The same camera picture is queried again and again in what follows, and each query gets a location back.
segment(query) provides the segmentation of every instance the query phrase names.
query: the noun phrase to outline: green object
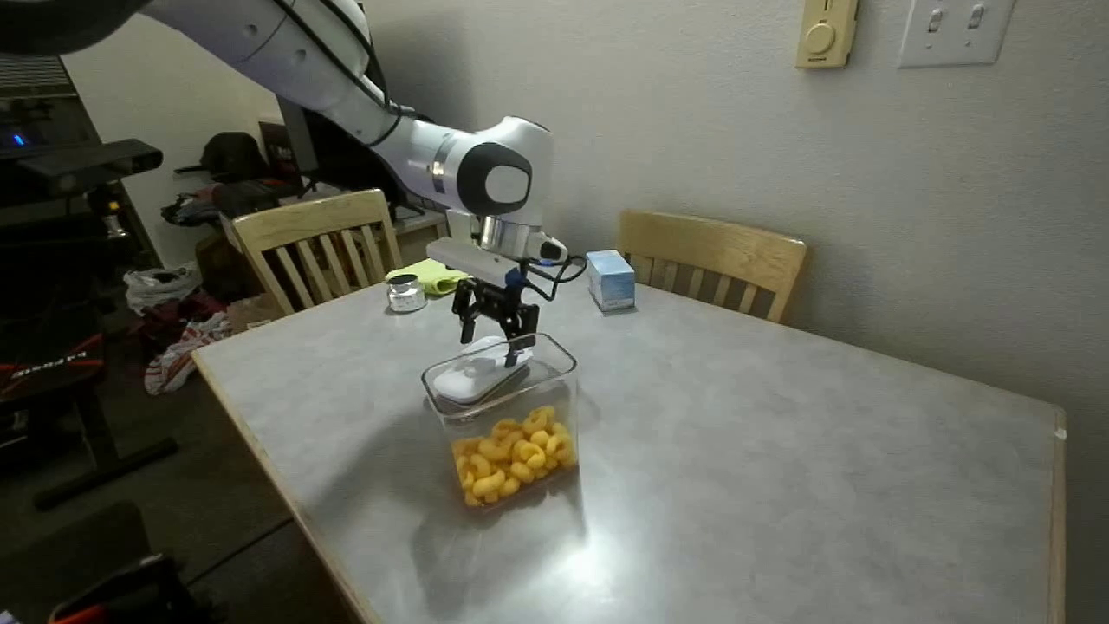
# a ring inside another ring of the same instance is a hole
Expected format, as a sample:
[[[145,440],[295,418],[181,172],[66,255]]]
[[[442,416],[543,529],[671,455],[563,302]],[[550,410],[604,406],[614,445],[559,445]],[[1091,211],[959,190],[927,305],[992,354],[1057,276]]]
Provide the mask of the green object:
[[[448,295],[453,295],[453,283],[469,276],[469,273],[461,273],[461,269],[450,269],[450,266],[439,265],[439,259],[420,259],[420,265],[388,269],[384,280],[393,280],[393,276],[397,276],[397,273],[411,273],[411,276],[420,280],[420,292],[424,292],[427,298],[448,298]]]

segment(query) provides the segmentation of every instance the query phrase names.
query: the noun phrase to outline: clear plastic container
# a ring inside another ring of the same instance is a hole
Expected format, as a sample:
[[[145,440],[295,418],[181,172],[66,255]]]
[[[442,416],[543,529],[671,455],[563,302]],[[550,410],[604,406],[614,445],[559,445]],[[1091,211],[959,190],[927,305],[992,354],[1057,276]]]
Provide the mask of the clear plastic container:
[[[543,332],[486,340],[424,372],[465,507],[500,507],[577,467],[575,372]]]

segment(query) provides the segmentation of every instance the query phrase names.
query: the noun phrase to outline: yellow object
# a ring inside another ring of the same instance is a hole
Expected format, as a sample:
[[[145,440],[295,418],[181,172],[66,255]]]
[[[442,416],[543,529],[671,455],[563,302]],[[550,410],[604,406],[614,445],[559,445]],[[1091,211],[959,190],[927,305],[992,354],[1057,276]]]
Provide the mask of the yellow object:
[[[486,437],[461,437],[450,450],[465,507],[491,507],[559,467],[575,467],[575,447],[553,406],[500,418]]]
[[[461,269],[450,269],[448,265],[436,265],[436,259],[420,259],[420,265],[410,265],[410,266],[397,266],[397,269],[388,269],[388,276],[397,276],[397,273],[411,273],[420,280],[420,292],[427,298],[442,298],[453,292],[458,280],[465,280],[469,273]]]

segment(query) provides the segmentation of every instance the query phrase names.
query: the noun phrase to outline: wall plate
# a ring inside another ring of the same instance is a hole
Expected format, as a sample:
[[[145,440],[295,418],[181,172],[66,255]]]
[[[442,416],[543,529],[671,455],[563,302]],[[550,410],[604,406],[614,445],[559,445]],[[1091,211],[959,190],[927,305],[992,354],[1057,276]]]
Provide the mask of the wall plate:
[[[915,0],[899,67],[996,67],[1015,0]]]

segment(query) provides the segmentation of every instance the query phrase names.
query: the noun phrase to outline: yellow cubes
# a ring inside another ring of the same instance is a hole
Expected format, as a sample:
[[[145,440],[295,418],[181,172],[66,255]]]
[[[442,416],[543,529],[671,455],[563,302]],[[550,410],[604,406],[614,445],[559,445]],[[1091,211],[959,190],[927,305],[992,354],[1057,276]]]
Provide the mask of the yellow cubes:
[[[486,437],[453,440],[450,450],[469,507],[491,507],[550,473],[577,466],[567,426],[559,424],[553,406],[529,410],[524,418],[500,418]]]

